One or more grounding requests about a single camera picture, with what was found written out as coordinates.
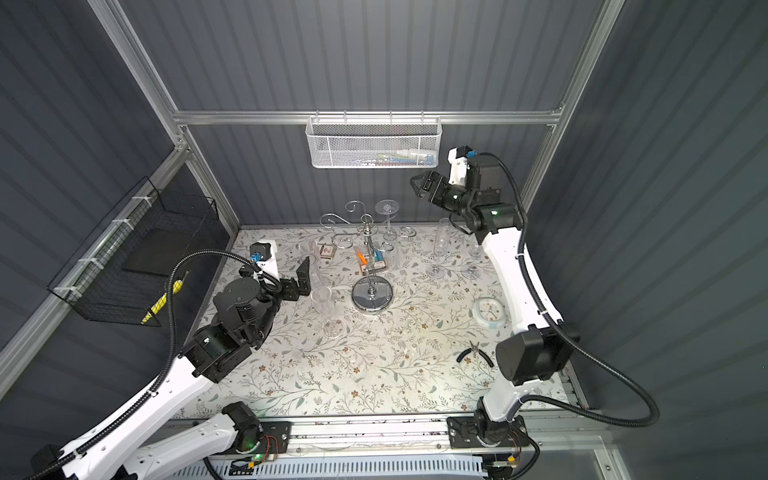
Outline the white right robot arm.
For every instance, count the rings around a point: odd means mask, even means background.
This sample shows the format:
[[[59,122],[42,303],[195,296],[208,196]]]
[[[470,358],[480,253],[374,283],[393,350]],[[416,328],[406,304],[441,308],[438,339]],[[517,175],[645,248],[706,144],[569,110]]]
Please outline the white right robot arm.
[[[459,216],[461,232],[475,237],[491,261],[513,318],[512,334],[495,348],[498,375],[480,398],[471,432],[482,445],[496,446],[520,436],[522,407],[541,402],[584,418],[623,428],[646,428],[661,416],[653,397],[636,381],[580,346],[578,327],[563,320],[547,297],[526,240],[530,225],[520,189],[509,168],[489,152],[459,148],[451,172],[429,170],[410,184],[416,196]],[[621,418],[596,413],[539,395],[539,383],[561,371],[572,354],[592,362],[635,393],[647,414]]]

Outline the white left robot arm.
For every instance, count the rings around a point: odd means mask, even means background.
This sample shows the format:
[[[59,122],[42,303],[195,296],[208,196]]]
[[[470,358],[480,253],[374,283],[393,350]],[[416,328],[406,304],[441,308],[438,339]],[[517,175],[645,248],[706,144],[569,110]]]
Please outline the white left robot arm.
[[[263,239],[241,263],[241,278],[214,298],[212,322],[181,348],[172,348],[158,376],[97,426],[62,447],[41,449],[32,460],[35,479],[165,479],[209,456],[234,451],[264,459],[279,446],[242,401],[202,423],[156,443],[155,434],[182,406],[224,380],[271,333],[285,300],[298,296],[278,277],[277,245]]]

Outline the clear champagne flute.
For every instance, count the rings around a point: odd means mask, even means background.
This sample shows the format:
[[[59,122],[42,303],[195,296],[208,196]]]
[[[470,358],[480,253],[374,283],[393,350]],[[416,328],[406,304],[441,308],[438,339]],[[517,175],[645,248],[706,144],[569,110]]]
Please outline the clear champagne flute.
[[[297,245],[297,251],[301,257],[312,256],[315,259],[320,258],[321,240],[319,238],[306,238]]]
[[[312,292],[330,289],[332,286],[331,281],[325,277],[314,264],[310,266],[308,277]]]

